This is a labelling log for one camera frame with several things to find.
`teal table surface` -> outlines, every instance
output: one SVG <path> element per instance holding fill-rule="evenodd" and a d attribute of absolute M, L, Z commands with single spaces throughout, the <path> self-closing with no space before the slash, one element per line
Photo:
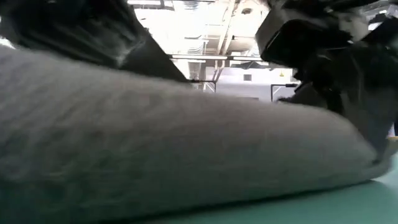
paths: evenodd
<path fill-rule="evenodd" d="M 398 167 L 368 184 L 270 202 L 173 215 L 144 223 L 396 224 Z"/>

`gray cushion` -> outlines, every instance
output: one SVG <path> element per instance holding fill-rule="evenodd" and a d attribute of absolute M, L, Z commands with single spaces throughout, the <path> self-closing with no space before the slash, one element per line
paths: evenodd
<path fill-rule="evenodd" d="M 388 170 L 339 116 L 0 51 L 0 223 L 136 218 Z"/>

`green table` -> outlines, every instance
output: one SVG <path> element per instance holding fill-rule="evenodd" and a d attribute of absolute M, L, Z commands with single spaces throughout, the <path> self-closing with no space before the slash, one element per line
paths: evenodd
<path fill-rule="evenodd" d="M 398 223 L 398 167 L 380 179 L 350 188 L 163 217 L 145 223 Z"/>

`black fabric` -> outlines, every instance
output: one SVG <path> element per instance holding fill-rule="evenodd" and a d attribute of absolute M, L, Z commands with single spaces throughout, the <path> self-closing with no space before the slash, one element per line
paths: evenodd
<path fill-rule="evenodd" d="M 316 108 L 0 49 L 0 223 L 134 219 L 357 184 L 387 172 Z"/>

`gray fabric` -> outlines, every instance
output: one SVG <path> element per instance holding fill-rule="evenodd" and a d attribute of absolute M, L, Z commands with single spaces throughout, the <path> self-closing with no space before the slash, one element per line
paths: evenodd
<path fill-rule="evenodd" d="M 303 106 L 0 49 L 0 223 L 78 223 L 355 184 L 376 155 Z"/>

